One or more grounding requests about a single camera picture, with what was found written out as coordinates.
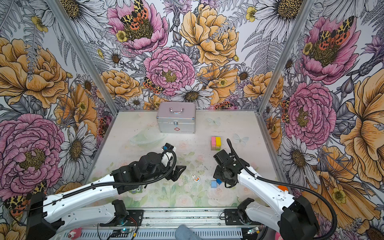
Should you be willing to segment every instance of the floral tabletop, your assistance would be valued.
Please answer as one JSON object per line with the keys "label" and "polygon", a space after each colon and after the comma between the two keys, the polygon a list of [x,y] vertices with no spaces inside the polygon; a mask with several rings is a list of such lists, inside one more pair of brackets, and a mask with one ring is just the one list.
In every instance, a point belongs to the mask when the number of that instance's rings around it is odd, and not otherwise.
{"label": "floral tabletop", "polygon": [[[101,205],[114,199],[124,200],[126,207],[229,207],[237,206],[247,197],[258,199],[250,189],[237,185],[227,189],[224,184],[211,188],[216,168],[211,151],[211,136],[222,138],[222,149],[229,151],[226,139],[232,141],[237,153],[262,176],[276,179],[272,162],[253,111],[198,111],[195,134],[165,134],[151,144],[134,144],[143,130],[157,130],[157,112],[120,112],[101,151],[88,182],[137,161],[150,151],[160,152],[166,142],[176,147],[177,165],[187,169],[176,182],[165,179],[140,186],[119,196],[94,203]],[[200,177],[195,182],[192,175]]]}

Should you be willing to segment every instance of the metal post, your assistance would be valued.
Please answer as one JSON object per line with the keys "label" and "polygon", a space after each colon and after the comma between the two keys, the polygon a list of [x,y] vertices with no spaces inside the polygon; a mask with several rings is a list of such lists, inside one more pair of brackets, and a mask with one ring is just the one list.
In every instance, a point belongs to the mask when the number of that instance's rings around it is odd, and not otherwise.
{"label": "metal post", "polygon": [[267,102],[269,101],[269,98],[272,95],[273,89],[275,88],[275,86],[279,80],[281,71],[283,70],[285,63],[287,62],[287,60],[290,56],[290,52],[291,52],[294,44],[297,43],[297,37],[304,27],[304,24],[305,24],[310,12],[311,12],[311,9],[313,7],[314,2],[315,2],[315,0],[304,0],[302,5],[301,5],[300,12],[297,15],[298,17],[296,18],[292,32],[287,37],[287,41],[285,42],[285,46],[283,48],[283,51],[281,52],[279,60],[277,61],[276,67],[273,70],[271,81],[269,82],[269,84],[265,90],[265,93],[263,95],[262,102],[259,105],[259,109],[258,109],[259,114],[263,113],[263,110],[265,109],[265,106],[266,106]]}
{"label": "metal post", "polygon": [[81,60],[83,61],[85,67],[87,68],[89,74],[91,75],[91,78],[95,81],[97,87],[99,88],[99,91],[101,92],[101,94],[105,99],[105,102],[108,104],[109,109],[112,112],[112,115],[116,116],[118,113],[116,105],[111,95],[109,94],[108,90],[106,89],[104,82],[101,80],[99,72],[97,71],[95,65],[91,61],[91,57],[89,56],[87,50],[85,49],[81,38],[75,32],[74,27],[71,23],[71,19],[65,12],[65,9],[61,5],[60,0],[49,0],[49,1],[46,1],[46,3],[48,4],[49,8],[53,12],[60,26],[64,29],[67,39],[72,44],[73,48],[78,53]]}

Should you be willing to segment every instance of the stack of blocks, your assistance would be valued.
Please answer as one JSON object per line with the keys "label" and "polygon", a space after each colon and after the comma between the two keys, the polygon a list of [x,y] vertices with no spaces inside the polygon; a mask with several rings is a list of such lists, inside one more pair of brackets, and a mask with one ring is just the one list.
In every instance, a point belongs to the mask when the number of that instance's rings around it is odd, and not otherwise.
{"label": "stack of blocks", "polygon": [[211,138],[211,150],[218,151],[221,148],[221,138],[220,137],[212,137]]}

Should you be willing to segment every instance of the box lid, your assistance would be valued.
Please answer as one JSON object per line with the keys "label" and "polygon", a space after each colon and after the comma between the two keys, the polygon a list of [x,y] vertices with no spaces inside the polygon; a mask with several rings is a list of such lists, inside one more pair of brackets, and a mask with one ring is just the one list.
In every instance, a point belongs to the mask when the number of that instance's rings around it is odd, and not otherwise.
{"label": "box lid", "polygon": [[195,119],[195,103],[185,102],[162,102],[157,111],[158,121],[173,121],[178,119],[180,122],[192,122]]}

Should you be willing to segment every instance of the orange object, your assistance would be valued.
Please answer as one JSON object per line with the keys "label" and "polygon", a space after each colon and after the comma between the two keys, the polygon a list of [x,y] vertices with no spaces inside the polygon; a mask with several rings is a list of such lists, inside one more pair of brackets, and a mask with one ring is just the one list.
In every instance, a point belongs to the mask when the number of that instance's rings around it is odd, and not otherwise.
{"label": "orange object", "polygon": [[279,185],[279,186],[277,186],[280,190],[283,190],[283,191],[289,191],[288,190],[288,188],[286,187],[286,186],[281,186],[281,185]]}

